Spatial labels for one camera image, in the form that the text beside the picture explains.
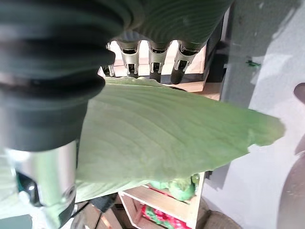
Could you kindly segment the right robot hand black cloth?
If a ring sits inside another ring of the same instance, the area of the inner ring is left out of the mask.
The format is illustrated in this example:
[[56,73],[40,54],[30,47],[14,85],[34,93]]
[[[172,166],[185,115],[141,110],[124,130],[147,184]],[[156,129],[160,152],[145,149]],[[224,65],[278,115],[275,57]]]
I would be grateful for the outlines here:
[[17,193],[50,229],[71,217],[88,101],[114,63],[106,45],[125,31],[154,42],[204,43],[229,0],[3,0],[0,146]]

